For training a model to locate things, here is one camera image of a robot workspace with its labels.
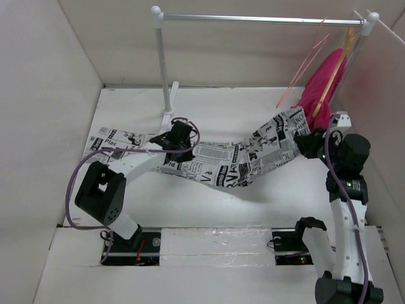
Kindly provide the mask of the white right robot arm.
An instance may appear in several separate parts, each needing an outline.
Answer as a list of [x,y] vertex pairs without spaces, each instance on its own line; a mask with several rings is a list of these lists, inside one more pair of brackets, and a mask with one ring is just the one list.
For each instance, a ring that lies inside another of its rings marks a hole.
[[367,183],[362,176],[370,142],[358,134],[316,129],[294,138],[301,154],[327,167],[326,189],[335,225],[335,245],[327,227],[314,217],[297,221],[292,241],[308,249],[318,274],[317,303],[382,303],[383,290],[373,283],[365,248]]

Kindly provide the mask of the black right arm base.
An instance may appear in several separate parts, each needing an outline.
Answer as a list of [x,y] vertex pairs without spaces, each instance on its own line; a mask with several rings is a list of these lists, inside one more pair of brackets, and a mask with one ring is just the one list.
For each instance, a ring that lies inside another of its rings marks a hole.
[[273,250],[276,266],[313,265],[309,250],[292,229],[272,230],[267,246]]

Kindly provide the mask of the pink wire hanger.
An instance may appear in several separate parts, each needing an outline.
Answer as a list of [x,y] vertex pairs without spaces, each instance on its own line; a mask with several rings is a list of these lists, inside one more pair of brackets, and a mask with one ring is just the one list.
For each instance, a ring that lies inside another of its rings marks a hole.
[[325,23],[326,18],[324,18],[321,23],[318,26],[318,29],[316,31],[316,35],[312,41],[312,45],[306,55],[306,57],[304,58],[304,60],[302,61],[300,67],[298,68],[297,72],[295,73],[295,75],[293,76],[292,80],[290,81],[287,89],[284,91],[284,93],[282,94],[281,98],[278,100],[278,103],[276,105],[276,107],[278,108],[283,102],[284,100],[287,98],[287,96],[289,95],[290,91],[294,88],[294,86],[298,83],[298,81],[301,79],[301,77],[304,75],[304,73],[306,72],[306,70],[310,67],[310,65],[312,64],[312,62],[315,60],[315,58],[318,56],[319,52],[322,50],[322,48],[324,47],[325,43],[328,41],[330,34],[326,34],[324,37],[322,37],[320,40],[318,40],[318,36],[321,30],[321,27],[323,26],[323,24]]

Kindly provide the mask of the newspaper print trousers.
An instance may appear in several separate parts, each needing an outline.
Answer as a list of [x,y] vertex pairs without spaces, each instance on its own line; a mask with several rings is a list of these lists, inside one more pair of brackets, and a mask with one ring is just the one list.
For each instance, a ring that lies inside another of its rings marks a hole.
[[[301,107],[283,111],[262,125],[251,137],[237,143],[202,142],[192,150],[193,160],[177,163],[170,161],[158,172],[177,175],[216,187],[245,187],[257,177],[292,161],[300,154],[294,142],[296,135],[308,135],[308,123]],[[116,129],[102,129],[87,142],[83,163],[95,161],[107,164],[128,153],[102,152],[103,148],[139,149],[159,134],[136,134]]]

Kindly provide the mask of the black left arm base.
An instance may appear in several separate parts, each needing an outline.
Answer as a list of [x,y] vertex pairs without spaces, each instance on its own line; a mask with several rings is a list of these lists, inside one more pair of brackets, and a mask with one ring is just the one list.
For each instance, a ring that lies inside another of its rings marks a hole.
[[102,230],[100,237],[104,241],[101,265],[104,266],[158,266],[160,260],[161,229],[144,229],[135,244],[122,239],[115,232],[113,242],[109,243],[110,233]]

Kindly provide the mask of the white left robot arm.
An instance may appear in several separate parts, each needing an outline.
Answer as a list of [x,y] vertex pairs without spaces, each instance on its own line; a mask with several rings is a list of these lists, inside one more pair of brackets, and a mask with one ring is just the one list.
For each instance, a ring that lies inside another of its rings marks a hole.
[[127,251],[140,246],[142,227],[123,213],[126,187],[141,175],[170,161],[187,162],[194,156],[200,133],[194,123],[185,118],[174,118],[171,129],[147,140],[139,149],[103,148],[91,153],[128,153],[113,162],[91,163],[74,199],[75,205],[103,227],[119,236],[119,243]]

